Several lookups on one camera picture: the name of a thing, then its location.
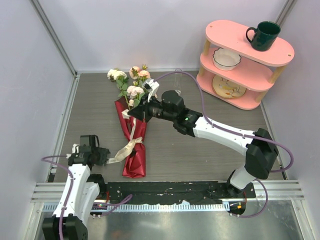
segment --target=white wall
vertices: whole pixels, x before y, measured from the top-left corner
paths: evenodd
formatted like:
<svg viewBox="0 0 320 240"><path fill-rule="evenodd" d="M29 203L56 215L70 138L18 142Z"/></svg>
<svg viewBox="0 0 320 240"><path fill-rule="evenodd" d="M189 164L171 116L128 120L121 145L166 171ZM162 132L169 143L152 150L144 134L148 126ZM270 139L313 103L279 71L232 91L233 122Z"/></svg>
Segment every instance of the white wall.
<svg viewBox="0 0 320 240"><path fill-rule="evenodd" d="M286 0L40 0L78 71L197 68L208 23L255 27Z"/></svg>
<svg viewBox="0 0 320 240"><path fill-rule="evenodd" d="M320 1L298 0L280 37L292 44L295 56L263 100L276 140L287 145L295 162L288 171L298 179L320 226ZM289 157L281 155L285 163Z"/></svg>
<svg viewBox="0 0 320 240"><path fill-rule="evenodd" d="M72 75L28 0L0 1L0 233L21 240L46 180Z"/></svg>

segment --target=pink shelf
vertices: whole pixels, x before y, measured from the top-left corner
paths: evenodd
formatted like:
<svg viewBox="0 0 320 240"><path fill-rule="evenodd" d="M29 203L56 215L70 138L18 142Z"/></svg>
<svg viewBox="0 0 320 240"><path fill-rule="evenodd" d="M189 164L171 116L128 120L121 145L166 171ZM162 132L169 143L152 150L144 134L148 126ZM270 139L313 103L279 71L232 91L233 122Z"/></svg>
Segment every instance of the pink shelf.
<svg viewBox="0 0 320 240"><path fill-rule="evenodd" d="M253 49L246 39L247 29L247 26L233 21L217 20L211 22L206 27L205 34L206 38L212 44L233 50L241 56L245 56L267 66L284 66L294 58L294 48L290 43L280 37L276 38L268 51L257 51ZM253 35L254 31L249 31L249 38L252 38Z"/></svg>
<svg viewBox="0 0 320 240"><path fill-rule="evenodd" d="M245 57L242 57L241 62L231 71L216 68L213 54L217 49L217 47L210 48L206 56L201 54L200 62L206 70L256 92L264 92L274 85L268 82L272 71L267 66Z"/></svg>
<svg viewBox="0 0 320 240"><path fill-rule="evenodd" d="M212 87L212 79L214 76L215 74L209 71L205 71L203 76L199 76L199 74L196 76L196 80L203 91L243 110L252 110L260 105L260 102L255 101L256 97L259 95L259 92L248 89L245 91L245 94L239 98L220 97L218 94L216 94Z"/></svg>

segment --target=mug handle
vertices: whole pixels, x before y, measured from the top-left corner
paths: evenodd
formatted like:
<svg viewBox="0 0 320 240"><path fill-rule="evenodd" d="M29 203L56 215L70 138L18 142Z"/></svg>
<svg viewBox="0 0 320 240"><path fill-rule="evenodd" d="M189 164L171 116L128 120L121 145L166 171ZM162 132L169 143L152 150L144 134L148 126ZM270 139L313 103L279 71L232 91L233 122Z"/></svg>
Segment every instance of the mug handle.
<svg viewBox="0 0 320 240"><path fill-rule="evenodd" d="M254 28L254 27L249 27L249 28L246 30L246 32L245 32L245 36L246 36L246 39L248 39L249 43L251 43L251 42L252 42L252 40L250 40L250 39L249 39L249 37L248 37L248 32L249 32L250 30L253 30L254 32L256 32L256 31L257 31L257 29L256 29L256 28Z"/></svg>

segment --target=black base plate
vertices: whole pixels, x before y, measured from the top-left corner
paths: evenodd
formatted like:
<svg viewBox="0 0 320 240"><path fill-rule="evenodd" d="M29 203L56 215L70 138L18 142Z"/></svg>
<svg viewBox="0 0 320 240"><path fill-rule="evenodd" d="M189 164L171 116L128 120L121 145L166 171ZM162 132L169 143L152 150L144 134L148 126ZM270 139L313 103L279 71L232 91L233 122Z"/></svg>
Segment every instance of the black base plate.
<svg viewBox="0 0 320 240"><path fill-rule="evenodd" d="M218 181L166 181L166 182L108 182L109 199L112 204L121 202L129 194L132 199L127 204L172 205L183 200L191 205L221 204L220 199L243 199L244 194L231 197L225 182ZM255 198L254 185L244 189L247 199Z"/></svg>

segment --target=white bowl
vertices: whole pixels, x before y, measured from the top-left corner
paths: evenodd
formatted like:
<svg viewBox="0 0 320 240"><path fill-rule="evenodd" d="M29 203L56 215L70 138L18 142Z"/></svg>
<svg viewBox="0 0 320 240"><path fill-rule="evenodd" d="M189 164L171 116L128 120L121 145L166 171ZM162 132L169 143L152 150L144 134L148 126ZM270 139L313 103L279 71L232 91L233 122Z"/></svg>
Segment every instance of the white bowl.
<svg viewBox="0 0 320 240"><path fill-rule="evenodd" d="M233 51L219 48L213 53L214 65L223 71L234 69L241 61L241 56Z"/></svg>

